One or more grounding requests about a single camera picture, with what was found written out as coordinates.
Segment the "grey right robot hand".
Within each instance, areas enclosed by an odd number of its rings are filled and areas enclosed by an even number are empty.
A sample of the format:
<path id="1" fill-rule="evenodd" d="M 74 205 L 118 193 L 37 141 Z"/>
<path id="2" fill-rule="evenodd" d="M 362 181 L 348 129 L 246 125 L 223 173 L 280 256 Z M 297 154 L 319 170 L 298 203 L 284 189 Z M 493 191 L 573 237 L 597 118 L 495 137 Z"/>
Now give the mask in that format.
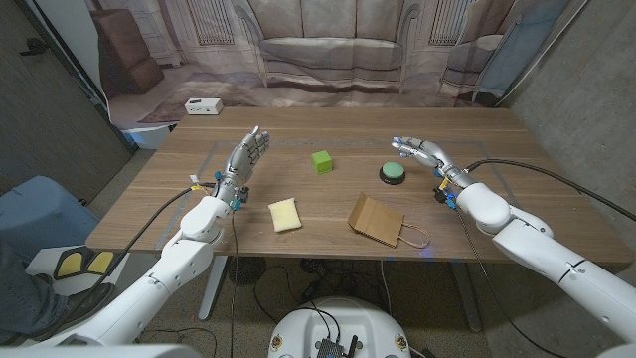
<path id="1" fill-rule="evenodd" d="M 448 154 L 437 144 L 408 136 L 393 138 L 392 147 L 402 157 L 411 157 L 423 166 L 433 168 L 437 173 L 452 184 L 466 188 L 476 181 L 464 170 L 457 167 Z"/>

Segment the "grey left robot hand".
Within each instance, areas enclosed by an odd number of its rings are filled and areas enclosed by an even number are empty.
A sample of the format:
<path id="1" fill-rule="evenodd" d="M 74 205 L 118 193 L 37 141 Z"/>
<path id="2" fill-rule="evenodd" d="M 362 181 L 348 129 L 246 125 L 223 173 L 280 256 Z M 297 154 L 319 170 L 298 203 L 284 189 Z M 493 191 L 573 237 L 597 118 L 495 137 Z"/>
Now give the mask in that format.
<path id="1" fill-rule="evenodd" d="M 226 203 L 233 201 L 247 183 L 253 168 L 269 147 L 269 134 L 256 126 L 228 157 L 216 186 L 215 197 Z"/>

